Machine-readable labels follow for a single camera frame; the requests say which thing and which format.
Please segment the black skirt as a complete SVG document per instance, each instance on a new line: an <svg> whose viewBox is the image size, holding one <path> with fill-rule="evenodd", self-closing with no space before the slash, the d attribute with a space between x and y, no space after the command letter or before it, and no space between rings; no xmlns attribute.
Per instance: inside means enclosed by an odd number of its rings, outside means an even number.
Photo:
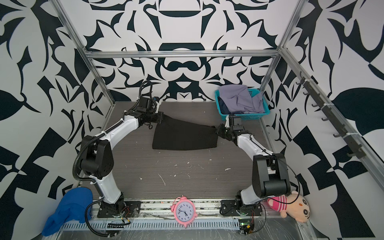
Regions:
<svg viewBox="0 0 384 240"><path fill-rule="evenodd" d="M216 148L217 143L216 127L164 115L156 126L152 147L154 150L192 151Z"/></svg>

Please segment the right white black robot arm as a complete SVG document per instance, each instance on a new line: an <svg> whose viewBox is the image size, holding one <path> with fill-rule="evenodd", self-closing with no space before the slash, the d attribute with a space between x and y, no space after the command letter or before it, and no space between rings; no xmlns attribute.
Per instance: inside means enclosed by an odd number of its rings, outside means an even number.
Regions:
<svg viewBox="0 0 384 240"><path fill-rule="evenodd" d="M217 135L233 142L253 162L252 183L248 188L239 191L235 198L239 212L244 212L266 200L277 212L282 213L288 210L289 205L298 201L298 193L295 193L292 200L288 199L291 193L288 171L291 167L286 163L285 157L260 144L254 135L245 129L241 117L227 116L226 122L220 124Z"/></svg>

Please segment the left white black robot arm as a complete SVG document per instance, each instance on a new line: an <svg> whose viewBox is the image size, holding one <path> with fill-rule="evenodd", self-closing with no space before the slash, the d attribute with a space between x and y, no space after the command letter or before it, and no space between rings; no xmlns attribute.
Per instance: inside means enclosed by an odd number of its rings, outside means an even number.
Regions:
<svg viewBox="0 0 384 240"><path fill-rule="evenodd" d="M124 195L113 177L113 148L128 134L154 123L160 123L163 113L159 111L161 100L152 95L153 83L144 80L139 88L137 102L124 111L120 120L95 136L85 136L75 158L72 174L79 182L88 181L95 185L100 197L101 208L106 216L117 216L124 212Z"/></svg>

